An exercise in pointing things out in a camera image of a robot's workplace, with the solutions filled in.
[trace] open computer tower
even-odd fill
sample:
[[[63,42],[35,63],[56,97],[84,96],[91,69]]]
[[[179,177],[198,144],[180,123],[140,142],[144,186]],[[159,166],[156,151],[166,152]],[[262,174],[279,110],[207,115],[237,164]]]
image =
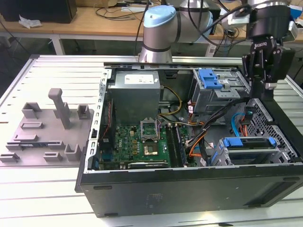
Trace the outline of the open computer tower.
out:
[[[279,105],[249,99],[239,64],[189,62],[104,63],[76,185],[97,217],[269,207],[302,186]]]

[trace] motherboard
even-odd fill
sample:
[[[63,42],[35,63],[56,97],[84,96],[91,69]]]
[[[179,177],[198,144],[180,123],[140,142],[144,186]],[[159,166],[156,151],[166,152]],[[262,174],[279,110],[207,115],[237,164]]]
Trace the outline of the motherboard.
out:
[[[155,124],[116,126],[115,148],[101,154],[100,170],[183,167],[187,127]]]

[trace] white slotted table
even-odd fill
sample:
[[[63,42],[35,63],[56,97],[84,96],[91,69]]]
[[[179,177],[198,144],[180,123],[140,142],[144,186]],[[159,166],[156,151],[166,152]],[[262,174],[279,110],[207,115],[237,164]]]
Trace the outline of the white slotted table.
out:
[[[174,62],[241,62],[237,58],[174,58]],[[40,56],[29,60],[0,99],[0,148],[22,119],[25,102],[54,108],[47,97],[51,87],[63,90],[70,108],[89,104],[94,108],[99,72],[106,61],[132,61],[125,56]],[[275,100],[303,133],[303,91],[289,78],[280,81]],[[83,193],[74,191],[78,168],[0,168],[0,227],[168,227],[218,226],[298,227],[303,225],[303,188],[270,208],[221,210],[166,215],[96,218]]]

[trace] light blue robot joint cap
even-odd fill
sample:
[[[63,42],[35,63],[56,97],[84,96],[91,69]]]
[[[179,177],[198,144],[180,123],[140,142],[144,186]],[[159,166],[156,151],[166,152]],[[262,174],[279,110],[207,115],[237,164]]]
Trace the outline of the light blue robot joint cap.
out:
[[[176,9],[172,6],[155,6],[146,11],[144,15],[144,27],[158,27],[174,18]]]

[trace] wooden table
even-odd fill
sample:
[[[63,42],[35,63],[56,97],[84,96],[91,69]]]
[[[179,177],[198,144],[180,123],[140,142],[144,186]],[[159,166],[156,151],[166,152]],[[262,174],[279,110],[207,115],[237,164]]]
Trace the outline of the wooden table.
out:
[[[226,4],[229,8],[234,8],[239,3]],[[115,13],[108,13],[106,16],[120,16],[126,15],[130,12],[117,11]],[[143,13],[138,13],[138,18],[142,17]],[[62,39],[88,39],[88,40],[123,40],[134,41],[139,25],[139,20],[113,21],[102,18],[96,15],[92,7],[78,7],[78,12],[70,24],[46,23],[43,22],[42,27],[33,27],[31,29],[25,28],[18,22],[3,21],[4,26],[15,37],[31,37],[31,38],[49,38],[53,41],[56,54],[65,54],[62,45]],[[245,38],[245,31],[240,29],[240,35],[237,39]],[[0,26],[0,36],[10,37],[10,35]],[[143,26],[141,26],[138,40],[143,38]],[[218,43],[223,37],[223,29],[217,26],[214,35],[210,35],[210,39]],[[300,35],[297,42],[303,42],[303,35]]]

